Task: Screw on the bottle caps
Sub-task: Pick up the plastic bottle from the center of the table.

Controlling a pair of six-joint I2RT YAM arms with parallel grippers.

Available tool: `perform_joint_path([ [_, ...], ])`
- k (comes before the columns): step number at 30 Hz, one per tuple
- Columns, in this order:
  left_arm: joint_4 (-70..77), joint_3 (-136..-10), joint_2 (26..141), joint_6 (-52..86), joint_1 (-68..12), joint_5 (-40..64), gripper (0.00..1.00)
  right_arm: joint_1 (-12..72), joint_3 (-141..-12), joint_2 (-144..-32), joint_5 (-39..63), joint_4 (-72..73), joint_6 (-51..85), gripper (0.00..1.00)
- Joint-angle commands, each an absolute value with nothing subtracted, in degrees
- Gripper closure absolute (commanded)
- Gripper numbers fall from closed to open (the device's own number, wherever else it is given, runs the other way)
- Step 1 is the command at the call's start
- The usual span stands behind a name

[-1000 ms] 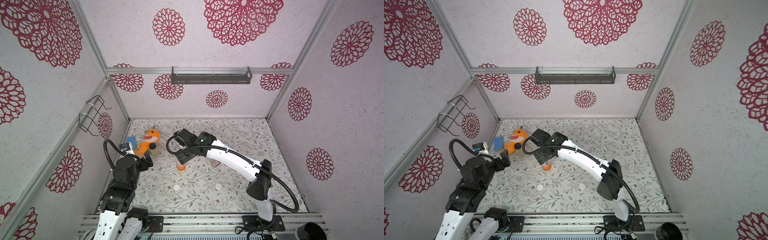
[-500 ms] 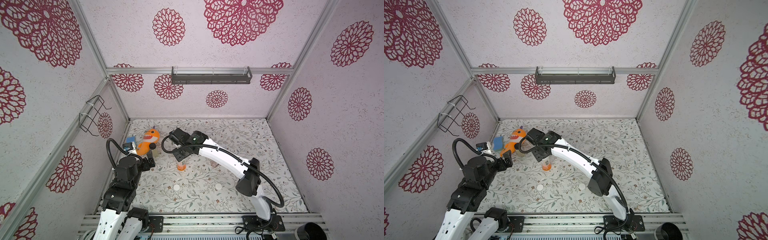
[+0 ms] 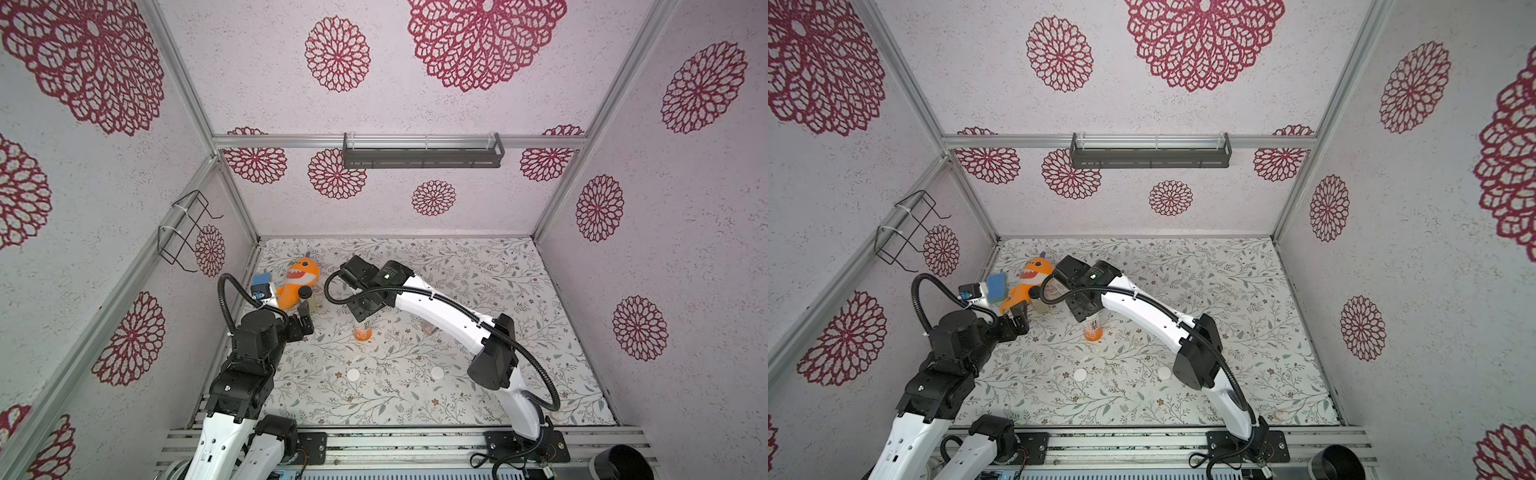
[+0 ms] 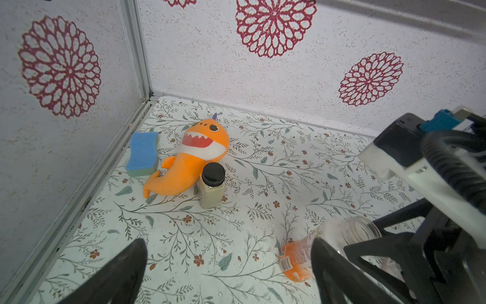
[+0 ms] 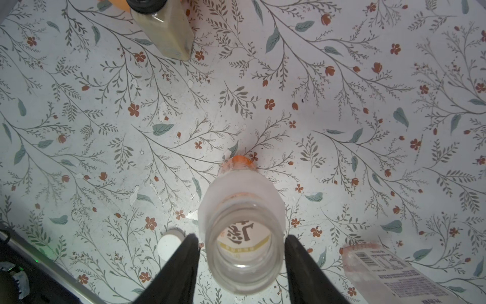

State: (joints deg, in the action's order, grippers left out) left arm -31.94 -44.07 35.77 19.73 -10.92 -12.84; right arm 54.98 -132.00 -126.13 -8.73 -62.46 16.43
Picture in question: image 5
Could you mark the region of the white bottle orange base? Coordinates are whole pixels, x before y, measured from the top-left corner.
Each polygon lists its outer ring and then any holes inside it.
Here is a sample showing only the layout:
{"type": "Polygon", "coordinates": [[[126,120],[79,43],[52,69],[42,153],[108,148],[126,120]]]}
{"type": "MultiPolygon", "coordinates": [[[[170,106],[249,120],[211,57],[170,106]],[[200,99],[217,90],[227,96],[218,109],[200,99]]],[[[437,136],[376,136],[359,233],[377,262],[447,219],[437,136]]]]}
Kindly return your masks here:
{"type": "Polygon", "coordinates": [[[215,281],[238,295],[266,289],[284,259],[286,208],[253,161],[226,160],[198,208],[199,234],[215,281]]]}

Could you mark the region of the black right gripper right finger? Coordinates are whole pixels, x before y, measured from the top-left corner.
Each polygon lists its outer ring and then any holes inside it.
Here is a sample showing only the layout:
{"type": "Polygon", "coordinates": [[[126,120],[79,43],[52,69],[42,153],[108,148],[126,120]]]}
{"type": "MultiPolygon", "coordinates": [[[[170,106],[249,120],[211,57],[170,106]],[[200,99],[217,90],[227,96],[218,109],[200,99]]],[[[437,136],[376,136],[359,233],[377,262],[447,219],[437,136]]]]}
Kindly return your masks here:
{"type": "Polygon", "coordinates": [[[284,247],[291,304],[349,303],[294,235],[284,247]]]}

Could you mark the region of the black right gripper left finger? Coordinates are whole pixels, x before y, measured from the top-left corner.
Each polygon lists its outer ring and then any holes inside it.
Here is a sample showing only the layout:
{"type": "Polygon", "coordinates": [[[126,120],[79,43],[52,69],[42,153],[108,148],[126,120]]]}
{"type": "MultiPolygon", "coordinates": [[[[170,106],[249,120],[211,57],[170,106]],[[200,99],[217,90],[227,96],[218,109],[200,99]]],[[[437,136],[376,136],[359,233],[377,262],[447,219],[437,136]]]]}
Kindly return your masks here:
{"type": "Polygon", "coordinates": [[[192,304],[199,256],[199,240],[195,234],[190,234],[134,304],[192,304]]]}

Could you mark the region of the white round bottle cap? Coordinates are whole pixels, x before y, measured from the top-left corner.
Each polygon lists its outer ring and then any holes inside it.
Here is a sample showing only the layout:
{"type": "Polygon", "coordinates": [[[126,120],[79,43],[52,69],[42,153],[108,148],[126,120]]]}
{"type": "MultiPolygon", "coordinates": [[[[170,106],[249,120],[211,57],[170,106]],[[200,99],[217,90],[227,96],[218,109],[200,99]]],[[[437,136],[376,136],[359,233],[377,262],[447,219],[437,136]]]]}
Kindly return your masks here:
{"type": "Polygon", "coordinates": [[[168,262],[185,238],[184,232],[180,229],[167,230],[156,246],[159,258],[163,262],[168,262]]]}

